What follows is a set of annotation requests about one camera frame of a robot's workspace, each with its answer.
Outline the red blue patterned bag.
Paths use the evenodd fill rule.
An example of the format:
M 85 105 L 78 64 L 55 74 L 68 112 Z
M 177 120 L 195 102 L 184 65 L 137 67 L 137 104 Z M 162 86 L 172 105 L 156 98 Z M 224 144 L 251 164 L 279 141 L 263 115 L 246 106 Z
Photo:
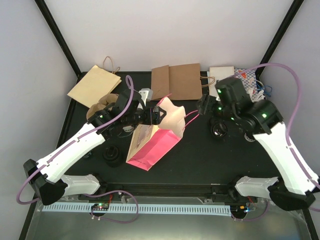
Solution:
M 258 102 L 271 96 L 272 87 L 264 85 L 256 78 L 255 70 L 243 72 L 242 68 L 235 68 L 234 73 L 238 74 L 236 77 L 241 79 L 246 92 L 249 94 L 252 102 Z

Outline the cake print paper bag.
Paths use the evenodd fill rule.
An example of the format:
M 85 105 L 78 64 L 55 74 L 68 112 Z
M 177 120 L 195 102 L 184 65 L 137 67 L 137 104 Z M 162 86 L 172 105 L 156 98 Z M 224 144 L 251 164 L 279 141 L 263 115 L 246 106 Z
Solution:
M 140 124 L 134 130 L 129 146 L 126 163 L 145 171 L 149 171 L 165 154 L 167 154 L 182 138 L 188 124 L 186 118 L 197 113 L 197 110 L 186 113 L 184 106 L 176 106 L 166 96 L 158 107 L 166 111 L 158 125 Z

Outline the brown pulp cup carrier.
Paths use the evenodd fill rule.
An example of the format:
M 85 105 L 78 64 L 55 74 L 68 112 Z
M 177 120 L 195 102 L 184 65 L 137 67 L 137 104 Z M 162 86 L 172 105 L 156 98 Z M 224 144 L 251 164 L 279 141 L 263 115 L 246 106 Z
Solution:
M 97 103 L 93 104 L 86 113 L 86 119 L 89 120 L 96 112 L 103 110 L 106 106 L 111 103 L 115 103 L 118 99 L 118 94 L 108 93 L 101 97 Z

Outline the black cup lid stack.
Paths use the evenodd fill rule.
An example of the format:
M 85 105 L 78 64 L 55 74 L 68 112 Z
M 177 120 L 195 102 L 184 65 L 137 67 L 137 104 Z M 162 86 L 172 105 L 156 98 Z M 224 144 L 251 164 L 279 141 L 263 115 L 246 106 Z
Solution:
M 218 120 L 210 120 L 209 130 L 213 139 L 222 140 L 228 133 L 228 128 L 225 123 Z

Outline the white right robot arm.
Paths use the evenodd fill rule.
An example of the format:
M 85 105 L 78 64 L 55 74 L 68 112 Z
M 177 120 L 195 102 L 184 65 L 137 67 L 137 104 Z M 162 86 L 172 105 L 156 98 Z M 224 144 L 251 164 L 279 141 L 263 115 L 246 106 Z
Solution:
M 228 131 L 225 122 L 235 123 L 264 148 L 280 173 L 271 178 L 238 177 L 227 189 L 228 198 L 234 202 L 243 197 L 264 198 L 285 211 L 309 208 L 316 200 L 320 177 L 286 137 L 287 127 L 277 107 L 267 99 L 253 102 L 237 77 L 219 80 L 215 89 L 217 97 L 203 94 L 197 102 L 200 115 L 212 115 L 211 134 L 223 138 Z

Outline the stack of black lids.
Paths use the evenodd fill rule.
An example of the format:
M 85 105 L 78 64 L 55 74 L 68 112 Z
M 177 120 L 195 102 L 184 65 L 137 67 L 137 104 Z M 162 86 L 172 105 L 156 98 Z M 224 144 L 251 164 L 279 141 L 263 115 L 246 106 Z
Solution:
M 117 168 L 124 163 L 120 149 L 115 145 L 108 145 L 102 153 L 106 164 L 111 168 Z

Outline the white perforated front rail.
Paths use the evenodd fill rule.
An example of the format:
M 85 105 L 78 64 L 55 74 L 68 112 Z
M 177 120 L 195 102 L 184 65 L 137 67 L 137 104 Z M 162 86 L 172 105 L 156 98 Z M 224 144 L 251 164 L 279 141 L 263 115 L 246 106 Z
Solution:
M 231 210 L 226 205 L 194 205 L 194 204 L 132 204 L 86 202 L 56 202 L 44 206 L 43 212 L 57 213 L 100 213 L 100 214 L 155 214 L 155 215 L 204 215 L 230 217 Z

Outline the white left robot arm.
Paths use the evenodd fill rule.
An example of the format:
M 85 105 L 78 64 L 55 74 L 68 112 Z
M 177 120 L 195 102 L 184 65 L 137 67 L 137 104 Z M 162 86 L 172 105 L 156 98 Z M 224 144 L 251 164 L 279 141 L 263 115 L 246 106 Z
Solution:
M 27 183 L 43 205 L 51 205 L 70 195 L 92 195 L 103 199 L 108 192 L 106 185 L 93 174 L 74 176 L 66 171 L 78 160 L 110 137 L 124 132 L 126 127 L 159 125 L 167 112 L 159 106 L 146 107 L 152 91 L 127 89 L 121 94 L 109 93 L 92 105 L 82 128 L 54 152 L 34 161 L 27 160 L 24 171 Z

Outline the white paper bag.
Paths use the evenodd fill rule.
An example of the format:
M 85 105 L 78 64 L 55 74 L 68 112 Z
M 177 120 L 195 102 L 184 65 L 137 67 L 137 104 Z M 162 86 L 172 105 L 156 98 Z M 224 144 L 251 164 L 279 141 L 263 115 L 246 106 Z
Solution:
M 234 66 L 215 66 L 210 67 L 206 76 L 201 76 L 200 80 L 207 80 L 207 83 L 203 84 L 201 87 L 214 87 L 217 81 L 225 79 L 232 76 L 235 73 Z

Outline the brown kraft paper bag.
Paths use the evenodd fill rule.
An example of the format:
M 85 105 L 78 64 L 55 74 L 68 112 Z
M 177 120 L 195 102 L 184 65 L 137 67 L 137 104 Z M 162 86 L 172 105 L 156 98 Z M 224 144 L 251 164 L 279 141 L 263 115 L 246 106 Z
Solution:
M 174 101 L 198 100 L 202 96 L 199 63 L 161 66 L 151 70 L 152 99 L 168 96 Z

